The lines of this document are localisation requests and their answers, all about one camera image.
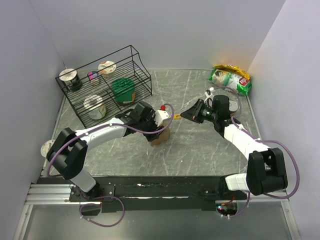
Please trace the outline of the yellow utility knife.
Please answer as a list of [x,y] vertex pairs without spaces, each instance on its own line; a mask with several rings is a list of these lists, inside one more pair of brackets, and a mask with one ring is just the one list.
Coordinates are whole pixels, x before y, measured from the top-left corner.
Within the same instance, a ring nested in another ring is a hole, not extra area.
[[173,116],[173,119],[174,120],[178,120],[178,119],[181,119],[182,117],[181,117],[181,115],[180,114],[175,114],[174,116]]

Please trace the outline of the brown cardboard express box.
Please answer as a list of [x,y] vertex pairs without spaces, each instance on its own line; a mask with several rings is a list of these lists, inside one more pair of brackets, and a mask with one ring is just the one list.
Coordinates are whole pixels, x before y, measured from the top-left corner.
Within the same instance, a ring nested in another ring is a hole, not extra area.
[[150,142],[150,146],[153,147],[168,141],[170,139],[170,133],[170,128],[166,128],[164,131],[161,132],[157,139],[154,139]]

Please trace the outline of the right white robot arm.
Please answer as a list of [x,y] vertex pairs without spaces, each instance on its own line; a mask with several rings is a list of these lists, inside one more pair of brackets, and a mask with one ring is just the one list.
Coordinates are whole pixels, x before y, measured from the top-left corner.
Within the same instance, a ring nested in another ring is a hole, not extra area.
[[225,183],[218,187],[218,193],[223,199],[230,199],[236,191],[259,196],[287,188],[288,178],[282,150],[271,148],[245,133],[243,125],[231,116],[228,96],[215,95],[209,103],[198,99],[180,116],[197,124],[204,121],[213,123],[215,131],[247,159],[246,173],[224,177]]

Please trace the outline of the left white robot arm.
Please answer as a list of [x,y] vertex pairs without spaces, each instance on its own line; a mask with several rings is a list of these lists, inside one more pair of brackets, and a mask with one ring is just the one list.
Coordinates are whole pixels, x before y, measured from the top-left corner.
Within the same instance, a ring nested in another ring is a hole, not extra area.
[[156,140],[170,117],[164,108],[155,110],[141,101],[97,126],[77,131],[69,127],[63,129],[47,151],[46,159],[61,177],[81,190],[87,201],[94,201],[99,195],[100,184],[84,169],[87,153],[110,140],[134,133],[142,133],[148,142]]

